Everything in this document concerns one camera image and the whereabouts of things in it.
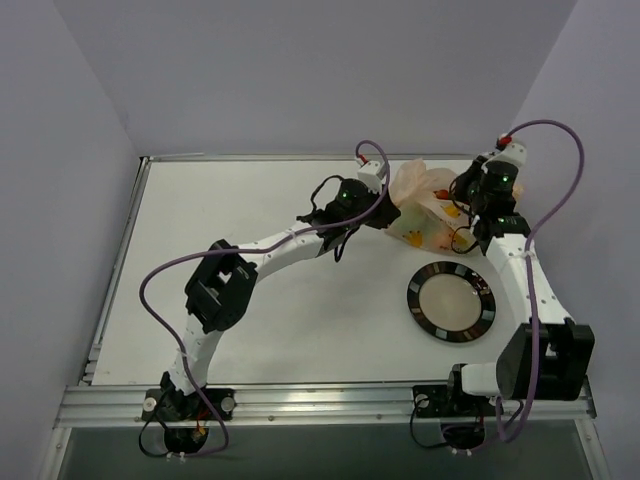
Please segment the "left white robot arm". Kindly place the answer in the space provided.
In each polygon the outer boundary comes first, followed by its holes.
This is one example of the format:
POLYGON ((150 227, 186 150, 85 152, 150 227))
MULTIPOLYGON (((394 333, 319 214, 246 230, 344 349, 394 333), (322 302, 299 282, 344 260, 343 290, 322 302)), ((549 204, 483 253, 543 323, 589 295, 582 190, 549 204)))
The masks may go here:
POLYGON ((288 229, 260 241, 233 246, 211 245, 185 286, 187 327, 182 346, 161 389, 169 391, 166 408, 179 419, 194 417, 202 405, 197 388, 208 371, 223 333, 245 315, 256 285, 295 263, 329 252, 338 260, 345 242, 361 227, 382 230, 400 216, 386 184, 374 192, 360 179, 342 178, 334 199, 313 207, 288 229))

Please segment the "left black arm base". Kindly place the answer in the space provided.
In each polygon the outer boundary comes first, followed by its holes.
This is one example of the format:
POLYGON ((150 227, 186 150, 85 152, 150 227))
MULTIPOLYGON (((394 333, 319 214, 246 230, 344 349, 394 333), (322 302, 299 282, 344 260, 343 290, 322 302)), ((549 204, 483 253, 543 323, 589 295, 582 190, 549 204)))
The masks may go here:
POLYGON ((203 393, 207 401, 198 393, 185 397, 169 389, 148 390, 142 406, 139 450, 149 458, 195 458, 227 450, 230 436, 226 422, 233 418, 235 391, 229 388, 205 388, 203 393), (212 433, 209 422, 220 427, 222 444, 206 449, 212 433), (145 431, 152 424, 162 429, 161 447, 147 448, 144 444, 145 431))

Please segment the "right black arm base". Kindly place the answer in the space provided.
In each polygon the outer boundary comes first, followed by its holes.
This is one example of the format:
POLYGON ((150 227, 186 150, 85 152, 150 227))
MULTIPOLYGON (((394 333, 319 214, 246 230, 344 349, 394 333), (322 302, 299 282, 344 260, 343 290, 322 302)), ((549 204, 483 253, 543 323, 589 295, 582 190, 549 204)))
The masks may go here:
POLYGON ((419 448, 449 449, 454 455, 471 456, 497 442, 498 434, 490 434, 485 425, 495 413, 488 397, 469 395, 444 384, 415 385, 412 394, 409 434, 419 448), (440 439, 421 441, 415 427, 417 419, 439 420, 440 439))

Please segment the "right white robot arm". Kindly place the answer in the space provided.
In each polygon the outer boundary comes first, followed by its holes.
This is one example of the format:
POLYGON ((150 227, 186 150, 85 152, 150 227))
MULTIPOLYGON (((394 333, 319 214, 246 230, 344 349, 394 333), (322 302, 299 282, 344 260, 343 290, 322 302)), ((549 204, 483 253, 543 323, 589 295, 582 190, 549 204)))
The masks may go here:
POLYGON ((464 413, 482 397, 574 401, 595 346, 553 292, 535 252, 534 233, 516 212, 513 187, 521 160, 483 154, 452 183, 454 201, 468 206, 471 232, 504 288, 515 330, 493 363, 467 364, 444 388, 444 400, 464 413))

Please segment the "translucent beige plastic bag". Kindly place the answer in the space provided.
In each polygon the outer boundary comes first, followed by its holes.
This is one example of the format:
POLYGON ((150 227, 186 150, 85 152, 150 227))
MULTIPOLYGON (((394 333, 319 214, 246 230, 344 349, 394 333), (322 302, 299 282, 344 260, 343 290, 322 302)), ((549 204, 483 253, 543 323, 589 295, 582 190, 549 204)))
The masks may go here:
POLYGON ((389 187, 401 215, 388 233, 415 248, 456 255, 485 252, 493 240, 509 235, 531 237, 530 225, 516 208, 513 215, 497 219, 469 217, 457 208, 449 198, 449 186, 460 174, 429 168, 421 158, 403 164, 389 187))

